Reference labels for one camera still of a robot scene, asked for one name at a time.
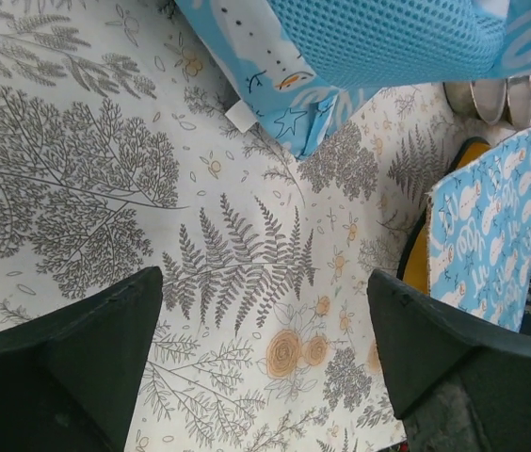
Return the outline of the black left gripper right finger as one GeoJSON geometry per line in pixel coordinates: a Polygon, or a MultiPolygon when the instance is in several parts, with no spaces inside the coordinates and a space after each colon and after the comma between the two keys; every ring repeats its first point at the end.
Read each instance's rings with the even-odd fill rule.
{"type": "Polygon", "coordinates": [[[367,287],[394,417],[412,451],[531,451],[531,336],[380,270],[367,287]]]}

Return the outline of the blue snowman pet tent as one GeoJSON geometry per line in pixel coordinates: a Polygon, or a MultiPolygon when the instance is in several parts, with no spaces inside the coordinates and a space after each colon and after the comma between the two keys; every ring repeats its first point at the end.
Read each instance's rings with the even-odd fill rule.
{"type": "Polygon", "coordinates": [[[531,74],[531,1],[182,1],[238,101],[298,160],[380,89],[531,74]]]}

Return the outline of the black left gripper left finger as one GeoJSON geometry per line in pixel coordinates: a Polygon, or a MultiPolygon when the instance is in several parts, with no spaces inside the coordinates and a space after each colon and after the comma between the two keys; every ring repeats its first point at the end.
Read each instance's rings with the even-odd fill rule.
{"type": "Polygon", "coordinates": [[[122,451],[162,304],[147,267],[0,331],[0,451],[122,451]]]}

